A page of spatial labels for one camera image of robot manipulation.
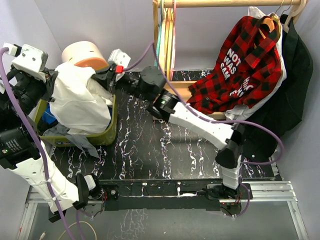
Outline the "white shirt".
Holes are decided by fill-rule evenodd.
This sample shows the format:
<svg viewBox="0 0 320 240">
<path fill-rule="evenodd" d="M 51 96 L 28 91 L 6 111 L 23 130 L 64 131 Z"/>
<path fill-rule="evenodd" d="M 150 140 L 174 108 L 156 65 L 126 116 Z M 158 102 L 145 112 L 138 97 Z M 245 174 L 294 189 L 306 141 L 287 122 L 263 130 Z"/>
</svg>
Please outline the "white shirt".
<svg viewBox="0 0 320 240">
<path fill-rule="evenodd" d="M 113 95 L 92 79 L 92 67 L 79 67 L 69 62 L 55 69 L 50 111 L 57 121 L 68 128 L 69 135 L 100 134 L 111 122 Z"/>
</svg>

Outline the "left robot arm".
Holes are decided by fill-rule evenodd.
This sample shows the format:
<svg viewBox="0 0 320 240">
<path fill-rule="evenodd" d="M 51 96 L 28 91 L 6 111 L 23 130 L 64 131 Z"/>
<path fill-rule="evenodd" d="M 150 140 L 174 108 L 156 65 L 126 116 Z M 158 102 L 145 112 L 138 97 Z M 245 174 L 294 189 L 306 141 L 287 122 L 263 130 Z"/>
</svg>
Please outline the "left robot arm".
<svg viewBox="0 0 320 240">
<path fill-rule="evenodd" d="M 36 124 L 28 115 L 37 103 L 47 97 L 48 90 L 57 73 L 45 69 L 48 83 L 38 80 L 23 70 L 11 67 L 6 74 L 8 80 L 16 78 L 17 84 L 11 87 L 12 96 L 21 108 L 17 112 L 8 93 L 0 95 L 0 165 L 24 178 L 48 203 L 48 219 L 54 223 L 65 215 L 67 209 L 82 209 L 89 198 L 99 199 L 103 187 L 93 174 L 78 173 L 67 180 L 59 171 L 48 153 L 39 151 L 29 130 L 37 137 Z"/>
</svg>

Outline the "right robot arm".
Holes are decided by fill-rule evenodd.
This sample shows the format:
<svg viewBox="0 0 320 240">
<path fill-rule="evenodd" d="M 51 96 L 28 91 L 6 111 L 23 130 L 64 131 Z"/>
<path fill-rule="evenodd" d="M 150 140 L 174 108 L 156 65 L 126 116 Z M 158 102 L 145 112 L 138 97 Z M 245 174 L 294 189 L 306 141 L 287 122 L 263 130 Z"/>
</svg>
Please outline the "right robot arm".
<svg viewBox="0 0 320 240">
<path fill-rule="evenodd" d="M 131 78 L 122 69 L 120 65 L 109 66 L 94 73 L 92 79 L 110 93 L 121 91 L 147 102 L 147 111 L 153 117 L 184 127 L 213 144 L 218 149 L 215 162 L 221 167 L 222 183 L 203 189 L 201 193 L 208 198 L 238 199 L 243 126 L 219 123 L 188 107 L 177 95 L 165 89 L 167 81 L 157 67 L 145 67 L 139 79 Z"/>
</svg>

